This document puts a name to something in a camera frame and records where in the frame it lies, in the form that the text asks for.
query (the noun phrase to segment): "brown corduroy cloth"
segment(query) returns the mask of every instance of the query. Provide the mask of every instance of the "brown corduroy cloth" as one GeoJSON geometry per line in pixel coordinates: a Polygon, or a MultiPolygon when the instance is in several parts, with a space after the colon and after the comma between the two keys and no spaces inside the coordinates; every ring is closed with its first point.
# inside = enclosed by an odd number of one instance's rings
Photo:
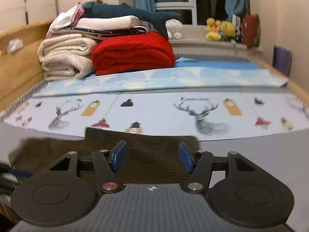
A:
{"type": "MultiPolygon", "coordinates": [[[[10,162],[17,169],[37,172],[69,151],[78,155],[111,150],[120,140],[128,145],[129,155],[116,178],[124,183],[171,184],[186,183],[189,179],[178,156],[178,144],[183,141],[197,151],[198,140],[194,136],[148,136],[95,128],[87,128],[81,141],[68,141],[52,138],[30,138],[19,149],[10,162]]],[[[94,173],[85,172],[81,177],[96,183],[94,173]]]]}

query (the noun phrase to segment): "plush shark tail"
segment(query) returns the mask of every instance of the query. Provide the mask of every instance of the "plush shark tail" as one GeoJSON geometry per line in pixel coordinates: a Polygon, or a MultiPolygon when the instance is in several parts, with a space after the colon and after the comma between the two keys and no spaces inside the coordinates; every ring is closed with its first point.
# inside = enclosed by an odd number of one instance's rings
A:
{"type": "Polygon", "coordinates": [[[166,29],[166,21],[171,19],[181,20],[181,15],[176,12],[169,12],[169,11],[158,11],[152,14],[152,25],[154,28],[160,33],[163,37],[168,40],[168,33],[166,29]]]}

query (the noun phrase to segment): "bed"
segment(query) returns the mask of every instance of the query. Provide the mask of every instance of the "bed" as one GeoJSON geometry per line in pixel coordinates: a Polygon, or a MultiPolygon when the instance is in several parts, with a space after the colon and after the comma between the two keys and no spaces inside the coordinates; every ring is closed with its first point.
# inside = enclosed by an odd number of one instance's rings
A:
{"type": "MultiPolygon", "coordinates": [[[[174,51],[177,58],[237,63],[237,69],[177,67],[47,83],[41,81],[36,50],[49,24],[0,35],[3,52],[13,36],[24,41],[22,50],[0,56],[1,160],[22,139],[80,140],[88,126],[141,135],[194,135],[203,150],[215,156],[238,151],[285,183],[295,197],[287,224],[307,231],[309,96],[298,85],[254,54],[205,54],[202,48],[174,51]],[[239,69],[248,63],[257,69],[239,69]]],[[[211,185],[222,178],[216,172],[211,185]]]]}

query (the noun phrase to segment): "black circular motor housing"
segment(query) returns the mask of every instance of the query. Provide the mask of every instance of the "black circular motor housing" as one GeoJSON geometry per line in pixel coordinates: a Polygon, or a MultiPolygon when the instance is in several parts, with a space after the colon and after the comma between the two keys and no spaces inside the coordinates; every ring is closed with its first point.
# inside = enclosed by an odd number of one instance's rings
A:
{"type": "Polygon", "coordinates": [[[285,223],[294,207],[291,190],[248,160],[251,164],[245,170],[237,167],[234,159],[228,161],[234,164],[229,165],[228,177],[207,193],[212,210],[226,221],[247,228],[285,223]]]}
{"type": "Polygon", "coordinates": [[[11,205],[29,223],[57,226],[81,218],[96,200],[94,186],[77,177],[75,167],[75,170],[43,170],[34,174],[13,191],[11,205]]]}

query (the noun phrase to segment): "silver screw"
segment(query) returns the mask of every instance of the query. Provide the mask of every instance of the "silver screw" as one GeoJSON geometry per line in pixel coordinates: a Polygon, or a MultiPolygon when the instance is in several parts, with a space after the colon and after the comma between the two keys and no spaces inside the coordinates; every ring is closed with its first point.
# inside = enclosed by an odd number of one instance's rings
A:
{"type": "Polygon", "coordinates": [[[118,185],[115,182],[107,182],[102,186],[105,190],[115,190],[118,185]]]}
{"type": "Polygon", "coordinates": [[[188,189],[193,190],[193,191],[198,191],[203,188],[203,185],[198,183],[198,182],[192,182],[188,184],[188,189]]]}

